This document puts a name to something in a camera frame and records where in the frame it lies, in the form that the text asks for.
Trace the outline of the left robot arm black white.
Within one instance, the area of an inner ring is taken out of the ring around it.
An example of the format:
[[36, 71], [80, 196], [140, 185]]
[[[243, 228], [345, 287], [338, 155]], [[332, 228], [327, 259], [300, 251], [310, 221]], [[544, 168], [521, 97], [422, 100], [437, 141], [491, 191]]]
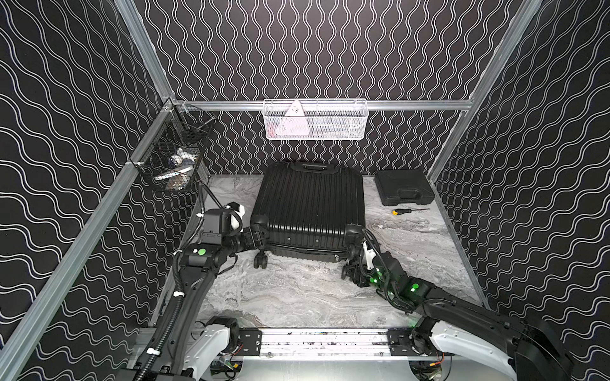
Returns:
[[219, 355], [238, 348], [238, 323], [228, 317], [212, 319], [194, 344], [188, 340], [222, 265], [265, 245], [266, 231], [244, 227], [244, 212], [238, 203], [204, 212], [199, 238], [173, 257], [175, 287], [154, 334], [136, 364], [118, 371], [118, 380], [199, 380]]

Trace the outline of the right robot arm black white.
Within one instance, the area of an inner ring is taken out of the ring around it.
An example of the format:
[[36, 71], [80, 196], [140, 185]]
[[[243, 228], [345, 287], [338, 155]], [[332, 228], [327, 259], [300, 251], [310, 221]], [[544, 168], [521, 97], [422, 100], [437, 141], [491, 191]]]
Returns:
[[419, 355], [453, 354], [513, 380], [569, 380], [573, 358], [550, 324], [495, 313], [410, 276], [389, 253], [351, 245], [342, 277], [374, 287], [390, 306], [419, 314], [406, 338]]

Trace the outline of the black hard-shell suitcase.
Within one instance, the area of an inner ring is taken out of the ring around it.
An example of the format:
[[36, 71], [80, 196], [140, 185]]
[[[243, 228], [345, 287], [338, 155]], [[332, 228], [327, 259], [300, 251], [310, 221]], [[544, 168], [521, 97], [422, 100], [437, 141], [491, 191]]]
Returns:
[[303, 260], [352, 260], [365, 228], [363, 175], [333, 164], [276, 162], [262, 179], [250, 225], [265, 250]]

